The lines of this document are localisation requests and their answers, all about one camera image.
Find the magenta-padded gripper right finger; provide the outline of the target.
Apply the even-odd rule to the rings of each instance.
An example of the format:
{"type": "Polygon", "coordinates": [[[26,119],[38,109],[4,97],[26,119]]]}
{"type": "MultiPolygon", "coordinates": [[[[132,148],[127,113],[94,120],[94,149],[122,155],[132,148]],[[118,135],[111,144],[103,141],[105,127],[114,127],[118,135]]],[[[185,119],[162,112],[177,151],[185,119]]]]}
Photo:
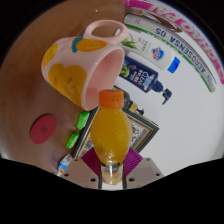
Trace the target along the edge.
{"type": "Polygon", "coordinates": [[[143,158],[130,148],[123,162],[122,185],[124,189],[140,188],[163,177],[154,161],[143,158]]]}

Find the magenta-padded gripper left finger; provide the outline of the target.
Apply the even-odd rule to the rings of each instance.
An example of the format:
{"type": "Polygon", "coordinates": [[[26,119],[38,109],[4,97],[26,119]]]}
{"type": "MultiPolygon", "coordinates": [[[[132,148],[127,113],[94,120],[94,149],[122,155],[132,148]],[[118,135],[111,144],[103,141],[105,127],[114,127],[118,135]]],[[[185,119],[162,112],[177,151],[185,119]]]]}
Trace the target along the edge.
{"type": "Polygon", "coordinates": [[[91,148],[81,158],[74,158],[62,178],[84,188],[101,189],[101,163],[94,149],[91,148]]]}

